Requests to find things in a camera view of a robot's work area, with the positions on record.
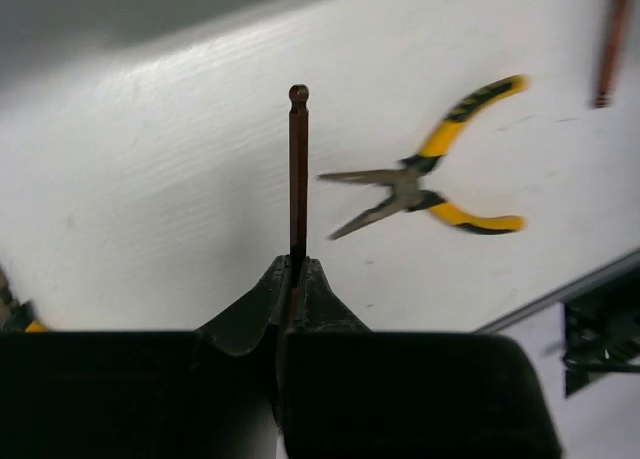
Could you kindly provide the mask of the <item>dark hex key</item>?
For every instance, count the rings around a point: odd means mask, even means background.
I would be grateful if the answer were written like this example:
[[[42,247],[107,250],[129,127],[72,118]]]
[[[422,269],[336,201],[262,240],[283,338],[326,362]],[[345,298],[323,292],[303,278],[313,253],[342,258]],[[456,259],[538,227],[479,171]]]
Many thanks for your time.
[[[300,277],[306,258],[307,243],[307,192],[308,192],[308,141],[309,117],[307,101],[309,89],[304,84],[293,85],[289,90],[289,199],[290,199],[290,257],[291,299],[290,321],[297,320],[300,302]]]
[[[630,4],[631,0],[611,0],[592,101],[597,109],[608,107],[611,102]]]

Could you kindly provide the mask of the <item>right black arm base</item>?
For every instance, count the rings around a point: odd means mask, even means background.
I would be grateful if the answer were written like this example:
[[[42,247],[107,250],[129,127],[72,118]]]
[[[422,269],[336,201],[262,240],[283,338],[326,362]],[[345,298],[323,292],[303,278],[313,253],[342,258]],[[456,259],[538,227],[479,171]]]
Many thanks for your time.
[[[639,372],[639,278],[600,285],[563,305],[564,394]]]

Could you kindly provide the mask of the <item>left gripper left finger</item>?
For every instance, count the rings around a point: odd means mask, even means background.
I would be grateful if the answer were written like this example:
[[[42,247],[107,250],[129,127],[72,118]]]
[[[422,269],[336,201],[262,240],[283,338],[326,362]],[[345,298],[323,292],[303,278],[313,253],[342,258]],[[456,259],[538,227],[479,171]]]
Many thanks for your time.
[[[290,261],[193,331],[1,332],[5,458],[274,458]]]

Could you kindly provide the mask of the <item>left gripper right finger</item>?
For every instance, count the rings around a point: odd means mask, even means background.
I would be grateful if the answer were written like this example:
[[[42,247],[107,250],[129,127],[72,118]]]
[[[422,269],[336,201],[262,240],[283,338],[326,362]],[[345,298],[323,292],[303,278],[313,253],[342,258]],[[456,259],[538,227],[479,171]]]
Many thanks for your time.
[[[374,332],[320,263],[286,339],[281,425],[291,458],[559,458],[523,348],[498,334]]]

